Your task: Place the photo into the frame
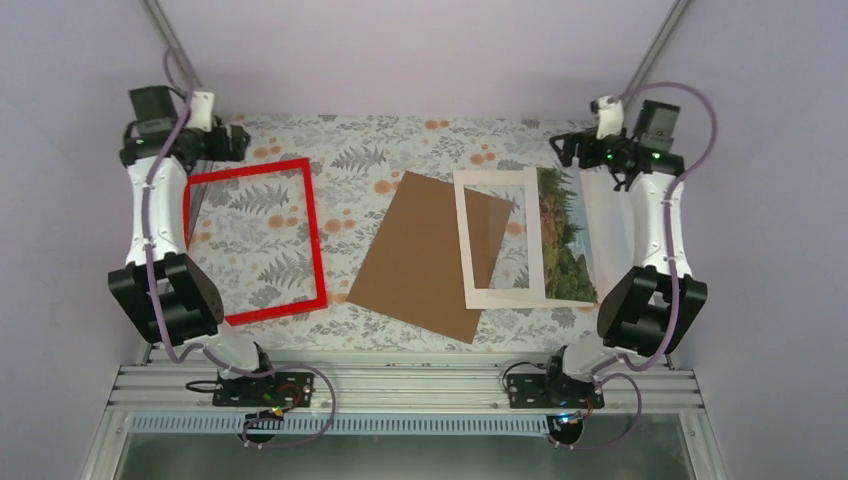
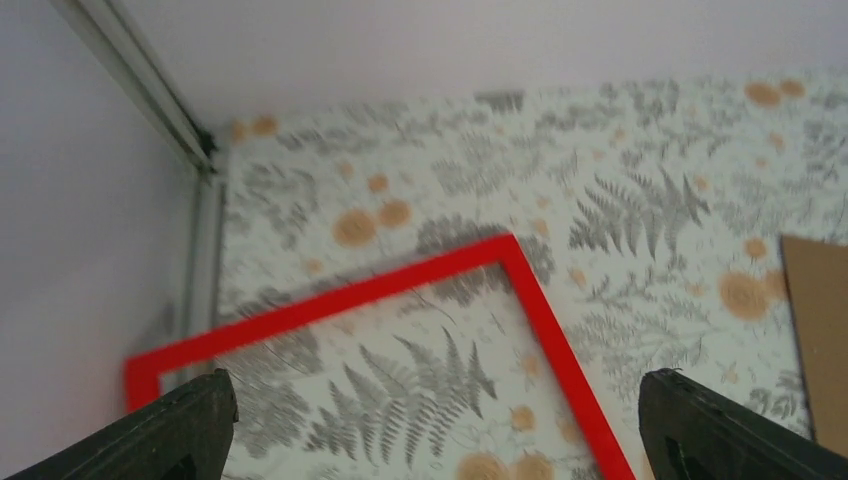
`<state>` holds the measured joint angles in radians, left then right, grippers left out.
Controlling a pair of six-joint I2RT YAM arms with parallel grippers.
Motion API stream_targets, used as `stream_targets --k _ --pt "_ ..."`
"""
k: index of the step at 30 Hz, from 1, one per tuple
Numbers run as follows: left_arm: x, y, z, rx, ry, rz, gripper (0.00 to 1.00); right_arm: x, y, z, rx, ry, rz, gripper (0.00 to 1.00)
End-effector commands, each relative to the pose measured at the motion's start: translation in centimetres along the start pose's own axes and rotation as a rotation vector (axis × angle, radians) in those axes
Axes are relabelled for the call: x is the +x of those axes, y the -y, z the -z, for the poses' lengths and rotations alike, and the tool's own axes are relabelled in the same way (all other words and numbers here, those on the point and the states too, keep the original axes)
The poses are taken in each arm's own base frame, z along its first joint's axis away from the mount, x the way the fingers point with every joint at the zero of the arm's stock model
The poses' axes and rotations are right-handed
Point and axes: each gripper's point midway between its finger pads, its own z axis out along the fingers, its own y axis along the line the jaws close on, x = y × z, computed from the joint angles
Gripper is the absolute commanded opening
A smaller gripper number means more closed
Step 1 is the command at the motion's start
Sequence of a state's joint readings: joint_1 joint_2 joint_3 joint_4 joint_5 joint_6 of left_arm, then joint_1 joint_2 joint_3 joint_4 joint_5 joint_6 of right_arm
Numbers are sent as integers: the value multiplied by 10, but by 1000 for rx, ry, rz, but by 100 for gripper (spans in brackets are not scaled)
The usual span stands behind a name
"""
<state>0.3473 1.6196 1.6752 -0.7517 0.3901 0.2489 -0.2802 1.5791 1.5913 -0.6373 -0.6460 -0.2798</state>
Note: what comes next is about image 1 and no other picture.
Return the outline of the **red picture frame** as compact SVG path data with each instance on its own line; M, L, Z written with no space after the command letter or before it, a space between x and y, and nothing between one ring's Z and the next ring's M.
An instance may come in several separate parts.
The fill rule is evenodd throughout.
M186 240L226 320L248 325L327 307L321 234L307 158L193 175Z

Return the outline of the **landscape photo print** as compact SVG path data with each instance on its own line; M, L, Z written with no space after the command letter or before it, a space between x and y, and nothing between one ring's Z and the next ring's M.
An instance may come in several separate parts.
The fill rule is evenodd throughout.
M633 235L623 197L599 172L526 167L529 287L522 308L594 308L629 270Z

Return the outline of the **brown backing board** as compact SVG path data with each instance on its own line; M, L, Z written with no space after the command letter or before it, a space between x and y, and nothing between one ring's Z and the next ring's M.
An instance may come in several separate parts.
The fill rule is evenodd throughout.
M482 312L465 302L453 184L413 172L402 176L347 300L473 341Z

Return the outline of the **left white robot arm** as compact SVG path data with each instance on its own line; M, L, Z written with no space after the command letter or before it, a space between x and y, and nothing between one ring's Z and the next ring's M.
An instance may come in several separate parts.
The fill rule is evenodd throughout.
M129 96L135 117L123 132L120 161L132 187L132 238L108 288L147 343L160 344L175 363L202 351L221 378L240 378L249 402L266 404L278 377L262 348L226 320L218 288L188 253L183 222L194 167L243 160L251 137L216 115L210 91L158 85Z

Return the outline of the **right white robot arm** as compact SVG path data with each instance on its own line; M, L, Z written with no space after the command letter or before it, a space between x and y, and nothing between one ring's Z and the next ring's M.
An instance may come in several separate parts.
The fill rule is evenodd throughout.
M562 369L541 384L544 399L565 407L605 368L622 362L645 370L673 352L700 313L708 287L693 277L681 223L684 160L671 153L680 109L646 101L632 133L624 127L624 107L614 96L590 108L595 127L551 138L565 167L604 167L615 191L626 193L634 215L633 265L604 295L597 333L562 350Z

